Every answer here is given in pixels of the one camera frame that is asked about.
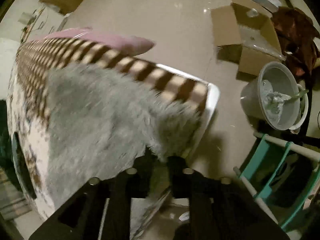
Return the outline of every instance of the pink pillow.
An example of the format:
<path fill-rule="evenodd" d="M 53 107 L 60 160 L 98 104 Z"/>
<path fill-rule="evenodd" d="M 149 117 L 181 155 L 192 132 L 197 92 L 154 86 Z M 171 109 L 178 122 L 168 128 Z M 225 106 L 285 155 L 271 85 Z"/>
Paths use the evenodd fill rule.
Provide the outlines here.
<path fill-rule="evenodd" d="M 70 28 L 60 32 L 50 33 L 45 37 L 36 38 L 36 40 L 58 37 L 81 38 L 84 40 L 98 41 L 130 56 L 143 54 L 155 45 L 154 42 L 145 38 L 101 33 L 94 31 L 91 28 Z"/>

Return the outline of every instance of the gray fur blanket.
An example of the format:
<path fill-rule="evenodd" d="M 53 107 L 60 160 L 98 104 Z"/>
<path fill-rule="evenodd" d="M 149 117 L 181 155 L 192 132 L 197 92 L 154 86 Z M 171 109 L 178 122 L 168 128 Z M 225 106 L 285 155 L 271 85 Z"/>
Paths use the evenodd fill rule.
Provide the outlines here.
<path fill-rule="evenodd" d="M 51 69 L 48 178 L 55 208 L 89 178 L 108 179 L 151 147 L 160 161 L 190 145 L 199 116 L 180 102 L 163 101 L 144 84 L 112 69 L 71 63 Z M 132 201 L 131 236 L 155 199 Z"/>

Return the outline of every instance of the open cardboard box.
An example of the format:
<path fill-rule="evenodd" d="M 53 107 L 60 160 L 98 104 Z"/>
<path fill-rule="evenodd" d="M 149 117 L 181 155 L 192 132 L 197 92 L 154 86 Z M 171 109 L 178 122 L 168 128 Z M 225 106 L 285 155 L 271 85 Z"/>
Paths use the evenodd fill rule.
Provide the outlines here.
<path fill-rule="evenodd" d="M 250 47 L 241 35 L 241 25 L 253 32 L 260 32 L 262 39 L 282 56 L 276 31 L 270 20 L 271 13 L 251 0 L 231 0 L 228 6 L 211 10 L 214 44 L 219 47 L 218 58 L 239 63 L 239 71 L 259 75 L 263 66 L 271 61 L 280 62 L 279 57 Z M 255 17 L 247 12 L 256 10 Z"/>

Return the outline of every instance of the beige floor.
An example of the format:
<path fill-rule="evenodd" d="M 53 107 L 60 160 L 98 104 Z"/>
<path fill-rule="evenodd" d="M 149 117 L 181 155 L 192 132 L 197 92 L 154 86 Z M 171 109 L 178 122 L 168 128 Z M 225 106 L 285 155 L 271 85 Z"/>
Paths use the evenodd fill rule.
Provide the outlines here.
<path fill-rule="evenodd" d="M 233 176 L 252 147 L 253 128 L 240 106 L 247 83 L 237 65 L 219 62 L 213 46 L 210 8 L 230 0 L 84 0 L 66 23 L 151 39 L 156 46 L 141 58 L 191 73 L 217 85 L 220 100 L 201 141 L 193 167 L 209 177 Z"/>

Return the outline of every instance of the bucket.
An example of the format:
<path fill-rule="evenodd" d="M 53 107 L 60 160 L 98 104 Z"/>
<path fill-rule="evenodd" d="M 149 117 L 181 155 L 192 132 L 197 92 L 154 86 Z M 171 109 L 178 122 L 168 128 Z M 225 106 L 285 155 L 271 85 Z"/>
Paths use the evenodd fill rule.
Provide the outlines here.
<path fill-rule="evenodd" d="M 279 122 L 267 117 L 266 110 L 261 101 L 262 80 L 268 80 L 274 91 L 293 97 L 299 92 L 298 85 L 290 70 L 279 62 L 266 64 L 259 76 L 247 84 L 241 92 L 241 106 L 243 111 L 252 117 L 266 120 L 267 123 L 277 130 L 287 130 L 297 120 L 300 110 L 300 100 L 285 103 Z"/>

